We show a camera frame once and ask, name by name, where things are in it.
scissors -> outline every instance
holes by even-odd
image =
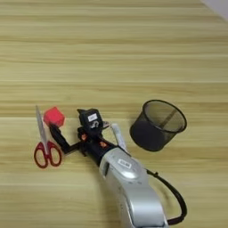
[[[61,151],[54,143],[47,141],[42,116],[41,116],[39,108],[37,106],[36,106],[36,112],[37,112],[37,123],[38,123],[38,127],[39,127],[41,142],[35,148],[34,160],[40,168],[46,168],[48,166],[48,160],[50,161],[50,164],[53,167],[58,167],[61,164]],[[55,163],[53,161],[52,150],[56,150],[59,154],[59,161],[57,163]],[[42,153],[43,153],[43,157],[45,160],[45,163],[43,165],[40,164],[37,159],[37,153],[39,151],[42,151]]]

scissors blade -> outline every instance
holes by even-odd
[[[43,125],[42,116],[41,116],[41,113],[39,111],[38,106],[36,106],[36,113],[37,113],[37,123],[38,123],[38,127],[39,127],[39,133],[40,133],[40,137],[41,137],[41,142],[43,143],[43,145],[45,147],[45,153],[48,154],[48,147],[47,147],[47,139],[46,139],[45,128],[44,128],[44,125]]]

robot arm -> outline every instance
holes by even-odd
[[[100,172],[118,200],[125,228],[168,227],[159,197],[149,186],[146,170],[137,160],[115,148],[104,155]]]

red scissors handle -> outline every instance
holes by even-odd
[[[47,142],[47,147],[49,150],[49,154],[48,154],[48,156],[47,155],[46,156],[49,158],[50,163],[53,167],[58,167],[61,164],[61,151],[60,151],[60,149],[53,142],[50,142],[50,141]],[[55,149],[59,154],[59,161],[57,163],[55,163],[53,161],[52,149]]]
[[[44,157],[44,160],[45,160],[45,163],[43,165],[41,165],[38,160],[37,160],[37,153],[39,151],[42,151],[43,153],[43,157]],[[44,145],[40,142],[37,147],[35,148],[35,152],[34,152],[34,160],[36,162],[36,164],[40,167],[40,168],[46,168],[48,166],[48,160],[47,160],[47,157],[46,157],[46,154],[45,154],[45,147]]]
[[[45,153],[45,147],[44,147],[44,145],[41,142],[35,148],[34,160],[35,160],[36,164],[40,168],[46,168],[48,166],[48,160],[49,160],[53,167],[58,167],[61,164],[61,151],[60,151],[60,149],[54,143],[52,143],[50,141],[47,142],[47,148],[48,148],[48,154]],[[59,161],[57,163],[55,163],[53,161],[53,155],[52,155],[52,150],[53,149],[55,149],[58,152],[58,154],[59,154]],[[44,160],[45,160],[45,163],[43,165],[40,164],[38,159],[37,159],[37,153],[39,151],[42,151],[42,153],[43,153],[43,157],[44,157]]]

orange component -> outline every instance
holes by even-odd
[[[82,140],[85,141],[87,138],[87,135],[86,134],[82,134]]]
[[[105,142],[100,142],[101,147],[105,148],[107,147],[107,144]]]

